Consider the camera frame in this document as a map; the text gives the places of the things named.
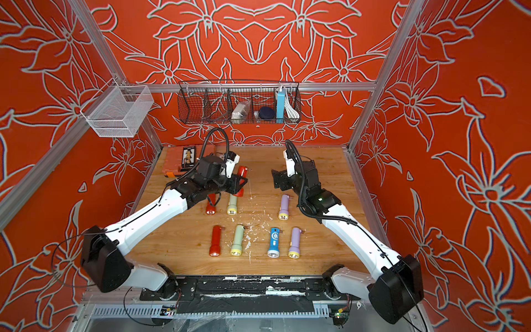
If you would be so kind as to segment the red flashlight back row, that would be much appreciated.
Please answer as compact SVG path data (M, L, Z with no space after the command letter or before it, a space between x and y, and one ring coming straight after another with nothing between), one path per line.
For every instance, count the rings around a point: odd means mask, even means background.
M240 166L237 172L239 176L239 191L235 194L236 197L242 197L244 193L244 185L247 183L248 168L246 166Z
M214 215L217 212L217 194L209 194L207 196L207 206L205 213L207 215Z

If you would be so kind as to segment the cream flashlight back row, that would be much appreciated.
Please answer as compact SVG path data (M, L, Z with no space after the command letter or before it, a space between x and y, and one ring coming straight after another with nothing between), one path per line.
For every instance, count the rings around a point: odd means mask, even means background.
M229 215L235 215L238 213L237 202L238 202L238 197L231 194L229 197L228 208L227 208L227 213Z

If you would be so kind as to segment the purple flashlight back row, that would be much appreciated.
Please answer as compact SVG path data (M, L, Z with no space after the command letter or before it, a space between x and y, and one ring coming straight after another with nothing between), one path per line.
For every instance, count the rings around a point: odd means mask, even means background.
M285 221L289 219L289 203L290 203L290 196L287 194L283 194L281 203L280 203L279 214L278 214L279 220Z

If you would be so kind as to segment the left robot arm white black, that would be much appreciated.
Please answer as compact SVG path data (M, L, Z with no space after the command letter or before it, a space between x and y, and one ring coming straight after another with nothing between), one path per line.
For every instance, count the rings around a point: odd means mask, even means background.
M159 198L117 223L106 228L94 226L85 232L80 263L100 292L128 286L152 291L162 300L178 293L176 276L164 264L146 266L129 261L126 256L170 219L212 195L236 194L247 183L246 177L234 172L239 156L230 150L227 133L214 128L207 136L216 132L225 141L223 156L201 153L192 169L170 181Z

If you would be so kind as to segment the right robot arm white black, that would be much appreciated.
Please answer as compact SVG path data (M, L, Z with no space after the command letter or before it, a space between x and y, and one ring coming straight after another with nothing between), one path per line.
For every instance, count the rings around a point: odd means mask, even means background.
M286 169L272 171L274 186L296 193L300 212L336 234L371 276L365 282L347 267L334 266L324 275L333 290L368 300L390 324L406 319L425 297L420 262L411 255L402 256L368 231L336 195L322 187L315 162L304 160L292 141L285 146Z

